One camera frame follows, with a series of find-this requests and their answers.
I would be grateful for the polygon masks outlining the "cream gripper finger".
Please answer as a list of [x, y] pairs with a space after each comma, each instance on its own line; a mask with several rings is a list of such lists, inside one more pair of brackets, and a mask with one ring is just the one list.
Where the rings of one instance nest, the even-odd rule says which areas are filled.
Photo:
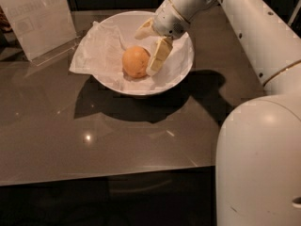
[[157, 37], [158, 35], [159, 33], [153, 28], [152, 18], [149, 18], [135, 31], [135, 38], [137, 40], [143, 40], [147, 37]]
[[161, 70], [172, 49], [173, 40], [170, 37], [162, 37], [151, 46], [147, 75], [154, 76]]

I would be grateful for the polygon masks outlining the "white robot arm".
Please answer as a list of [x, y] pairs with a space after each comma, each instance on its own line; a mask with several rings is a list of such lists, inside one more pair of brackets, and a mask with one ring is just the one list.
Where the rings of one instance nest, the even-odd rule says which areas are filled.
[[176, 40], [214, 4], [265, 91], [236, 107], [220, 130], [217, 226], [301, 226], [301, 39], [262, 0], [165, 0], [135, 35]]

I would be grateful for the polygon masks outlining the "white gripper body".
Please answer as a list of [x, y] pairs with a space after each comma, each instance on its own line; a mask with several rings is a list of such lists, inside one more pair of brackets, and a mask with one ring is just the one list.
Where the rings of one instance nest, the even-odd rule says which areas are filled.
[[215, 4], [216, 0], [165, 0], [155, 11], [152, 27], [160, 36], [179, 39], [198, 12]]

